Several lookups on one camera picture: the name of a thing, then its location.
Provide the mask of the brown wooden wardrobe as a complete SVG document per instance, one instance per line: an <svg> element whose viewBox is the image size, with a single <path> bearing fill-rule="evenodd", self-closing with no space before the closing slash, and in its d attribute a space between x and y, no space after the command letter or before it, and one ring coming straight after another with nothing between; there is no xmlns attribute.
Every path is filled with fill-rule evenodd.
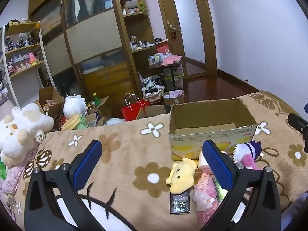
<svg viewBox="0 0 308 231"><path fill-rule="evenodd" d="M130 37L153 42L145 0L29 0L29 16L41 23L44 81L61 95L96 95L120 107L127 92L138 92Z"/></svg>

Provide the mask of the green frog plush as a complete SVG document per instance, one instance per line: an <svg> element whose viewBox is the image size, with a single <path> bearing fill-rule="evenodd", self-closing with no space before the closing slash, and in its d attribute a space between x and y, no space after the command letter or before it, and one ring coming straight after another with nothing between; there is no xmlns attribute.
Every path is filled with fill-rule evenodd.
<svg viewBox="0 0 308 231"><path fill-rule="evenodd" d="M85 116L82 114L75 114L65 122L62 126L62 131L86 128L88 128L88 123L86 122Z"/></svg>

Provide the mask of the white shelf with figurines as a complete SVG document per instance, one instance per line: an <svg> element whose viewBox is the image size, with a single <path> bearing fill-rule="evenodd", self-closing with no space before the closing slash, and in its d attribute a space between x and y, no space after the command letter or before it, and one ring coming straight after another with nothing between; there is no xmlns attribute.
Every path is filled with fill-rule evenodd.
<svg viewBox="0 0 308 231"><path fill-rule="evenodd" d="M16 106L20 106L12 80L35 71L38 83L42 80L38 69L45 67L52 86L55 86L44 49L41 22L11 20L1 28L1 65L5 71L5 85L9 87Z"/></svg>

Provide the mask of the pink cloth on table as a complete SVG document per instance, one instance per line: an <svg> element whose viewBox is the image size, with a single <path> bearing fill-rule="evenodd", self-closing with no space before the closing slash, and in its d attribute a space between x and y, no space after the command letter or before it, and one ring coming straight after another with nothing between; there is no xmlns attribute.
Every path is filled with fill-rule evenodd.
<svg viewBox="0 0 308 231"><path fill-rule="evenodd" d="M163 63L161 65L162 66L173 65L173 64L179 63L181 59L182 59L182 56L179 56L179 55L168 55L164 57Z"/></svg>

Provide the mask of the wicker basket with plushies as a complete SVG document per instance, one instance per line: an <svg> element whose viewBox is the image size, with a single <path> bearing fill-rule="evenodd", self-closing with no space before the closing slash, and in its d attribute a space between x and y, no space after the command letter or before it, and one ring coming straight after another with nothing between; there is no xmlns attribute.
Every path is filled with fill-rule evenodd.
<svg viewBox="0 0 308 231"><path fill-rule="evenodd" d="M145 101L154 102L164 95L165 86L162 84L160 77L155 74L141 80L141 90Z"/></svg>

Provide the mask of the small black side table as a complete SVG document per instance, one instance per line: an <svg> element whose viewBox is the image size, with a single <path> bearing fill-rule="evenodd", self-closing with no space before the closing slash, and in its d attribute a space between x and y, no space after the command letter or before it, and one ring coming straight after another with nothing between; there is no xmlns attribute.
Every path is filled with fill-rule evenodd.
<svg viewBox="0 0 308 231"><path fill-rule="evenodd" d="M161 72L163 72L164 69L170 69L171 77L172 77L173 90L175 90L176 85L175 85L174 69L179 67L180 65L182 65L181 61L179 61L177 63L173 63L173 64L168 64L168 65L149 65L148 69L159 69Z"/></svg>

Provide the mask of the beige floral blanket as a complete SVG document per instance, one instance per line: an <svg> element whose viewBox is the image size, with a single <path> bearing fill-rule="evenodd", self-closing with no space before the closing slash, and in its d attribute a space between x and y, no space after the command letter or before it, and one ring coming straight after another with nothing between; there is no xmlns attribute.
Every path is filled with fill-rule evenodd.
<svg viewBox="0 0 308 231"><path fill-rule="evenodd" d="M285 209L307 190L304 141L287 122L293 110L266 91L238 98L257 122L252 140L260 141L263 150L256 165L273 169L281 208ZM1 201L12 208L14 220L23 226L33 170L57 169L96 139L102 144L102 155L81 193L91 197L87 204L99 219L103 212L98 203L114 194L113 208L138 230L197 230L200 224L195 212L179 217L169 214L170 189L165 181L172 165L181 161L172 159L169 123L170 112L116 125L50 132L25 164L1 181Z"/></svg>

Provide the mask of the clear plastic storage bin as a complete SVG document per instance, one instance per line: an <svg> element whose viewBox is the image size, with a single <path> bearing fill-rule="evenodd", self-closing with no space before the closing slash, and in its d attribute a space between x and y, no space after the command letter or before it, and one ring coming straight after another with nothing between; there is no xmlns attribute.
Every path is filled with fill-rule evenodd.
<svg viewBox="0 0 308 231"><path fill-rule="evenodd" d="M163 70L163 80L168 91L183 89L183 77L182 65Z"/></svg>

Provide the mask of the white-haired purple doll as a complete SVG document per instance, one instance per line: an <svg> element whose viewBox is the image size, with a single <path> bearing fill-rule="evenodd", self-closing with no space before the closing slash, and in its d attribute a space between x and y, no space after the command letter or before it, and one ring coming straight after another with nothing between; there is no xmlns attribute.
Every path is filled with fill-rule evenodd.
<svg viewBox="0 0 308 231"><path fill-rule="evenodd" d="M242 163L248 169L259 170L255 160L262 153L262 143L252 140L249 143L237 144L233 150L233 162Z"/></svg>

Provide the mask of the black tissue packet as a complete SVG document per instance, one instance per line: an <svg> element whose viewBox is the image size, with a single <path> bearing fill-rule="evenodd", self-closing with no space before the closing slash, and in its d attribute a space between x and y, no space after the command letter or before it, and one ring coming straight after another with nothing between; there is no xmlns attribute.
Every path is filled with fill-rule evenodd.
<svg viewBox="0 0 308 231"><path fill-rule="evenodd" d="M191 212L189 191L181 194L170 194L170 214L189 214Z"/></svg>

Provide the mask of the large white cream plush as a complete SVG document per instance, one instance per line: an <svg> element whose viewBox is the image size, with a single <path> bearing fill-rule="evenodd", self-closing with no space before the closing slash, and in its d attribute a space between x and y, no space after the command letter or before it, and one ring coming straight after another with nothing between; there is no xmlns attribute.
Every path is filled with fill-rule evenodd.
<svg viewBox="0 0 308 231"><path fill-rule="evenodd" d="M54 119L40 112L39 105L30 103L14 107L10 115L1 120L1 161L15 166L25 160L36 143L41 144L52 130Z"/></svg>

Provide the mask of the red box on shelf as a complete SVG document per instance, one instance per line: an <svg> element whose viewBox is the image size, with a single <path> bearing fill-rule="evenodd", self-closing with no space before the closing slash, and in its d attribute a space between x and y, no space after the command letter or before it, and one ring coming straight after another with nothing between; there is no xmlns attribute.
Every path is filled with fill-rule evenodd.
<svg viewBox="0 0 308 231"><path fill-rule="evenodd" d="M162 40L160 42L155 43L157 53L162 53L163 55L167 55L170 52L168 39Z"/></svg>

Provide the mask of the red paper gift bag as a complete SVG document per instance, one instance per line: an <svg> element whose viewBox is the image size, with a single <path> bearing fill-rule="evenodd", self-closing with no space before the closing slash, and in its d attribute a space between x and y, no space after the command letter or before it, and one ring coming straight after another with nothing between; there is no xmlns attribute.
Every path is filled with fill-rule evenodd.
<svg viewBox="0 0 308 231"><path fill-rule="evenodd" d="M124 95L126 106L121 109L125 121L134 121L140 110L145 112L145 107L150 103L140 99L136 94L126 93Z"/></svg>

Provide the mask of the wooden door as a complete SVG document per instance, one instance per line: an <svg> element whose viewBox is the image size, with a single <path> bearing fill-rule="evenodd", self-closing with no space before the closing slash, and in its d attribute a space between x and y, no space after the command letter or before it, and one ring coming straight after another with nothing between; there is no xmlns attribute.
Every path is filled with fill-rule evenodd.
<svg viewBox="0 0 308 231"><path fill-rule="evenodd" d="M208 0L158 3L171 52L182 57L184 77L216 74L216 43Z"/></svg>

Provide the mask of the pink plush toy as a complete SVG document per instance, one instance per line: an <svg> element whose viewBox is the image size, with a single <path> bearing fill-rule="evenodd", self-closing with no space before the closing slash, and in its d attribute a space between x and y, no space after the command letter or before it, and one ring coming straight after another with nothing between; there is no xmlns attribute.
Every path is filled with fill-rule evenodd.
<svg viewBox="0 0 308 231"><path fill-rule="evenodd" d="M196 205L199 223L207 223L218 208L216 188L209 174L201 175L194 186L192 200Z"/></svg>

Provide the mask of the green tissue packet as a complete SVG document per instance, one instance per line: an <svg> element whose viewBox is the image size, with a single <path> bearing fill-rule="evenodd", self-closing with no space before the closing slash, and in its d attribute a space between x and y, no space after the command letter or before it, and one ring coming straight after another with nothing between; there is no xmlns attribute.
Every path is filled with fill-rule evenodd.
<svg viewBox="0 0 308 231"><path fill-rule="evenodd" d="M228 194L228 191L226 189L223 189L220 184L218 183L218 180L215 178L214 180L214 185L217 193L217 199L219 202L221 202L226 195Z"/></svg>

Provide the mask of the green glass bottle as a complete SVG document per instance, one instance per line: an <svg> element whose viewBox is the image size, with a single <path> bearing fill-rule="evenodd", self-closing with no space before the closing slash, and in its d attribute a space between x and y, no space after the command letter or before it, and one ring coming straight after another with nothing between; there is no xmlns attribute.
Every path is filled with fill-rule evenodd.
<svg viewBox="0 0 308 231"><path fill-rule="evenodd" d="M96 107L98 107L100 105L100 100L98 99L96 93L93 94L93 98L94 98L94 102L95 102Z"/></svg>

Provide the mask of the yellow bear plush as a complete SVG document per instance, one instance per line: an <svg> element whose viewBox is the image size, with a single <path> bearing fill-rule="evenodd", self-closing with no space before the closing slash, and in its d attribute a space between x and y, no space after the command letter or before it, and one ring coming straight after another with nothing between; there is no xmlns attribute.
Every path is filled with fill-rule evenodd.
<svg viewBox="0 0 308 231"><path fill-rule="evenodd" d="M166 184L170 185L172 194L182 194L194 185L194 175L197 163L194 160L183 158L181 162L174 163Z"/></svg>

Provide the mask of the small cardboard box on floor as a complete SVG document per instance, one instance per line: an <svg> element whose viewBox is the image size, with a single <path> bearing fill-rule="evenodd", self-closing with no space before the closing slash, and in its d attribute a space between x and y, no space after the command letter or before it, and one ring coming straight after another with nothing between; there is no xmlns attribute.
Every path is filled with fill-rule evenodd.
<svg viewBox="0 0 308 231"><path fill-rule="evenodd" d="M185 103L185 95L183 90L173 90L164 93L163 96L164 105L172 106L174 104Z"/></svg>

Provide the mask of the open cardboard box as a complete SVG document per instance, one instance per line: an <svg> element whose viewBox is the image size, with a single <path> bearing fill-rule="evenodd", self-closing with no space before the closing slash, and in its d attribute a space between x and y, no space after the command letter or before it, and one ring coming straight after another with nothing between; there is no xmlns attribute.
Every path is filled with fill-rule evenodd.
<svg viewBox="0 0 308 231"><path fill-rule="evenodd" d="M197 160L204 141L227 154L253 139L257 122L239 99L198 101L171 106L169 143L174 161Z"/></svg>
<svg viewBox="0 0 308 231"><path fill-rule="evenodd" d="M62 113L64 99L60 96L55 87L46 87L39 90L39 98L34 101L43 114L57 120Z"/></svg>

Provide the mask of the open cardboard box left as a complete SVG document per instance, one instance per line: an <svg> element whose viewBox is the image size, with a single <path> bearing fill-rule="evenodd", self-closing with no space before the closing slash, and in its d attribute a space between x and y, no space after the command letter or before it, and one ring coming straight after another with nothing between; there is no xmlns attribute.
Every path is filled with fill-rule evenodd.
<svg viewBox="0 0 308 231"><path fill-rule="evenodd" d="M39 98L34 101L43 114L57 120L62 113L64 99L60 96L55 87L46 87L39 90Z"/></svg>

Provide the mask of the white round plush head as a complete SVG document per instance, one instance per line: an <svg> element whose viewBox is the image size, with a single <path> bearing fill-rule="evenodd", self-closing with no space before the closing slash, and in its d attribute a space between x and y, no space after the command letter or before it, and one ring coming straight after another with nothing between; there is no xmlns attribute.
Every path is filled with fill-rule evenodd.
<svg viewBox="0 0 308 231"><path fill-rule="evenodd" d="M63 105L63 114L66 119L72 118L75 114L86 116L88 114L88 107L85 99L80 94L67 95Z"/></svg>

